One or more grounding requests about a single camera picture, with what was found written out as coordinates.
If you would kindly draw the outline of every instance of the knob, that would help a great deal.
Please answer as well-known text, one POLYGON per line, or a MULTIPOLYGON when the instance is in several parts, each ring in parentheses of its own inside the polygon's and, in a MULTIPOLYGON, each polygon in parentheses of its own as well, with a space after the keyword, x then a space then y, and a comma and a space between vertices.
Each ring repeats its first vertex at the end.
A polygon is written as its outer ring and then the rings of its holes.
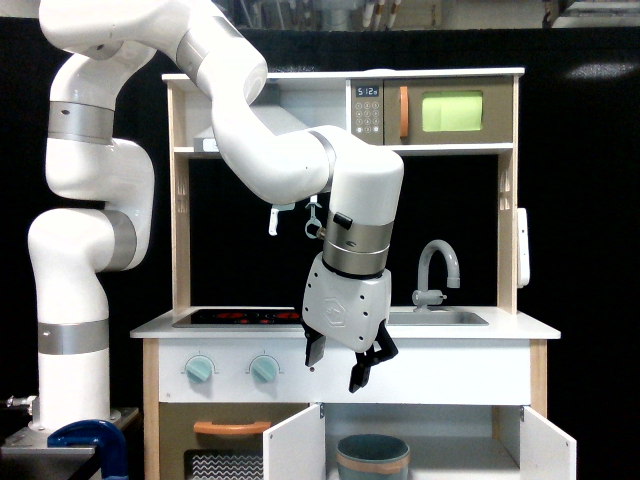
POLYGON ((187 362, 186 371, 191 380, 196 383, 203 383, 213 373, 213 363, 207 357, 198 355, 187 362))
POLYGON ((251 362, 251 376, 258 383, 272 382, 278 374, 278 362, 268 355, 260 355, 251 362))

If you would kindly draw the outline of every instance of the zigzag pattern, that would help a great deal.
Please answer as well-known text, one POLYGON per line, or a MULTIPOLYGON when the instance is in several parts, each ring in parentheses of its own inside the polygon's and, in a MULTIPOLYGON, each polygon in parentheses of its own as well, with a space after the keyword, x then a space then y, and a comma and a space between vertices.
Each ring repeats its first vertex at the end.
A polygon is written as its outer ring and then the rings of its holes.
POLYGON ((263 480, 262 455, 194 455, 190 480, 263 480))

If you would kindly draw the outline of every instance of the sink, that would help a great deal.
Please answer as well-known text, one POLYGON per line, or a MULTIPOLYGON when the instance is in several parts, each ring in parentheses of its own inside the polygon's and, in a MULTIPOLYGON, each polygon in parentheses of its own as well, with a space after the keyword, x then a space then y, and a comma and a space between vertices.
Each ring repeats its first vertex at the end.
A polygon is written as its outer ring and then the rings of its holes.
POLYGON ((473 312, 452 312, 449 310, 391 312, 388 324, 411 326, 489 325, 486 320, 473 312))

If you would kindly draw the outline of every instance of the microwave keypad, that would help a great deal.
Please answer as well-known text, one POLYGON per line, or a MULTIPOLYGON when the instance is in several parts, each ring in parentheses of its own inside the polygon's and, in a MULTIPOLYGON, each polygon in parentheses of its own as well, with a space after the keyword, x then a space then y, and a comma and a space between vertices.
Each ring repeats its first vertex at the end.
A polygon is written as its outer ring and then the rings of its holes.
POLYGON ((383 144, 383 89, 375 82, 354 82, 351 88, 351 133, 371 144, 383 144))

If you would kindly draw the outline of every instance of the stovetop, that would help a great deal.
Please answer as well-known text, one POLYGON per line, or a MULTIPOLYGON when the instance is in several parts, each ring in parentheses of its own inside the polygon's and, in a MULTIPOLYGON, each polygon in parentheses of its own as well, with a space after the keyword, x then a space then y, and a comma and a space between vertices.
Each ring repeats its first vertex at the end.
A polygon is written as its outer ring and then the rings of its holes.
POLYGON ((269 327, 300 325, 293 308, 202 308, 173 324, 175 328, 269 327))

